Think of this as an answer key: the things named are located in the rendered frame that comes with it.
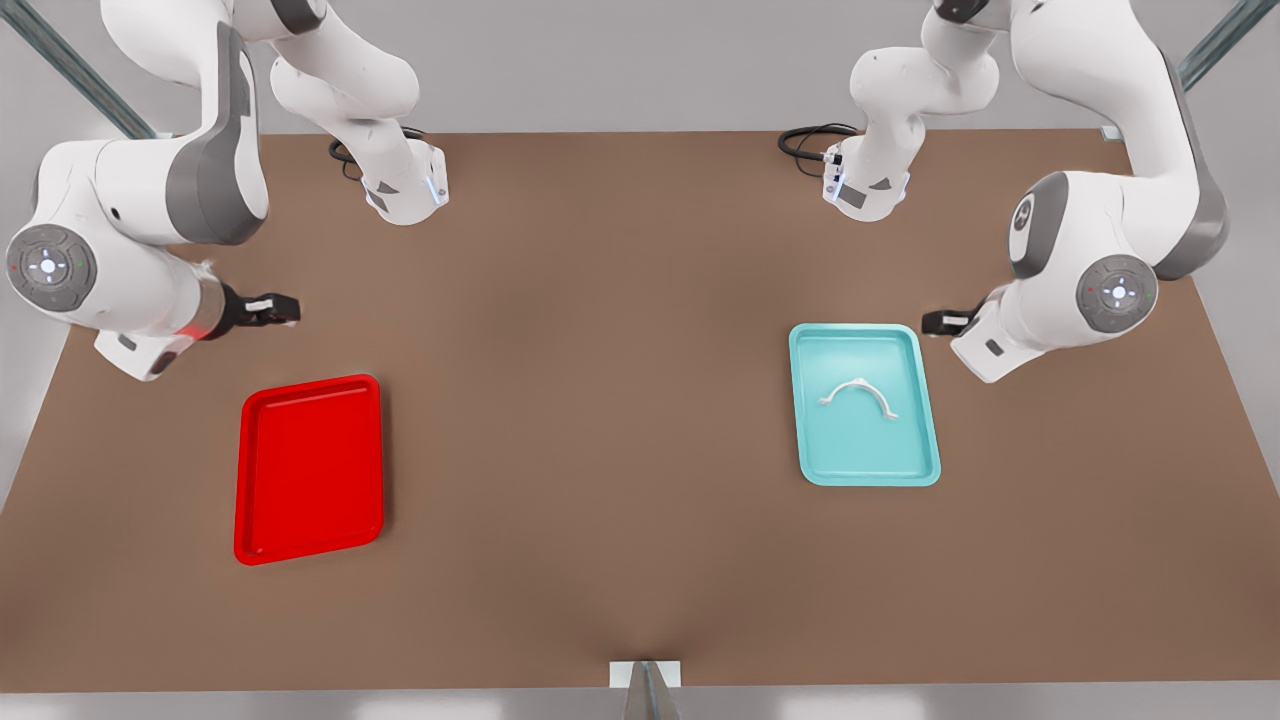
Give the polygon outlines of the silver frame post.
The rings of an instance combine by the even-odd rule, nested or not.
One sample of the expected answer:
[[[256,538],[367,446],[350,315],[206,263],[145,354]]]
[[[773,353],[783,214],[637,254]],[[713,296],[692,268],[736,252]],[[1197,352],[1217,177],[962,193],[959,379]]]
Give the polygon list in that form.
[[[27,0],[0,0],[0,19],[127,138],[159,138],[155,129]]]
[[[1203,138],[1261,138],[1280,123],[1280,0],[1132,0],[1172,63]]]
[[[609,662],[609,688],[627,691],[623,720],[681,720],[671,694],[681,685],[680,661]]]

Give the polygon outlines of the teal rectangular tray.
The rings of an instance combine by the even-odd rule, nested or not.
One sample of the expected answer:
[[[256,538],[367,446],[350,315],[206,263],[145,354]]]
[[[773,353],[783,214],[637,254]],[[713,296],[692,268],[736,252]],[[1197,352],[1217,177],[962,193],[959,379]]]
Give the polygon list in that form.
[[[923,488],[942,465],[919,340],[901,324],[788,334],[797,457],[820,487]]]

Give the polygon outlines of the red rectangular tray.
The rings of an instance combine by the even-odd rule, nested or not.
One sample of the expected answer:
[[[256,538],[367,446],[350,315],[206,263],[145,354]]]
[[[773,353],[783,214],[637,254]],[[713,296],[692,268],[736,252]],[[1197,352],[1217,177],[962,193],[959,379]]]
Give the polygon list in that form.
[[[233,551],[246,566],[372,543],[385,519],[379,382],[355,374],[247,397]]]

